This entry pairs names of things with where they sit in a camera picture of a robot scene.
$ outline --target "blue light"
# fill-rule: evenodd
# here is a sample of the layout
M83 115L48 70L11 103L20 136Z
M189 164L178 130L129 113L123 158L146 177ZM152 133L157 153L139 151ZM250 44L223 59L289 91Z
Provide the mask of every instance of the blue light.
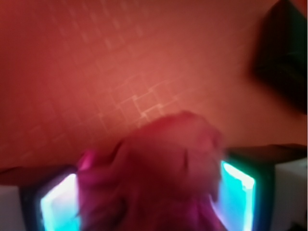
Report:
M76 174L70 174L41 199L45 231L80 230L77 193Z
M218 201L213 209L227 230L251 231L254 221L256 181L231 164L221 162Z

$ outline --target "white panel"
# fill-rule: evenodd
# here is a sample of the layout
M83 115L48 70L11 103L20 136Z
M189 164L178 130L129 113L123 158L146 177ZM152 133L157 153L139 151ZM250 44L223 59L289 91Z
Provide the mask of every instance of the white panel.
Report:
M271 230L287 230L292 222L307 226L307 158L278 164L275 171Z
M26 230L16 186L0 185L0 230Z

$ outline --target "tiled wall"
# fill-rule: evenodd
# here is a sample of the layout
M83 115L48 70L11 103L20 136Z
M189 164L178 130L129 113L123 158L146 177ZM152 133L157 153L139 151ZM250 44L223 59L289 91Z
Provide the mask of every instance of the tiled wall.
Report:
M307 141L307 116L254 79L274 0L0 2L0 167L72 163L162 115L228 146Z

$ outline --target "dark object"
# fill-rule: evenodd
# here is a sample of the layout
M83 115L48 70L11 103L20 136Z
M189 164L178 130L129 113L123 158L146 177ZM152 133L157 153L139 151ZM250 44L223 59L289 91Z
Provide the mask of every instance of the dark object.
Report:
M266 16L254 69L307 114L307 20L289 0Z

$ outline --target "orange tile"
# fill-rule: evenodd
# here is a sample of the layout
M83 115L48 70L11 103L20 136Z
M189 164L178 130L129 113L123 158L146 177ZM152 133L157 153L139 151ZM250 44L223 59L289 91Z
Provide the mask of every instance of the orange tile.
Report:
M134 93L129 88L129 85L124 84L120 87L115 88L111 93L115 103L121 103L129 98L131 98Z
M107 130L125 123L125 117L120 109L115 109L103 116L103 122Z
M161 112L157 107L153 107L150 110L146 111L146 116L149 121L153 121L161 117Z
M165 83L161 83L155 87L153 87L153 91L155 96L158 98L158 101L165 105L174 100L169 89L166 87Z
M96 97L96 103L100 111L104 114L116 109L116 103L110 93L103 92Z
M179 104L177 102L171 102L167 105L165 105L162 108L163 112L165 113L165 115L167 114L174 114L174 113L178 113L181 111L181 107L179 106Z
M46 134L50 139L55 138L64 133L63 127L58 119L45 124Z
M43 122L49 122L54 120L57 115L50 101L45 101L44 103L38 105L38 112L40 119Z
M141 117L136 104L132 99L121 103L121 109L128 123L135 121Z
M148 88L140 76L132 77L129 79L128 84L137 97L148 93Z
M153 92L149 92L135 100L136 105L138 106L141 112L150 109L158 104L158 100L155 97Z
M31 129L28 135L32 147L35 149L43 147L48 142L46 134L41 126Z
M102 140L102 138L107 135L106 128L103 124L102 118L99 115L95 115L88 119L86 124L96 141Z

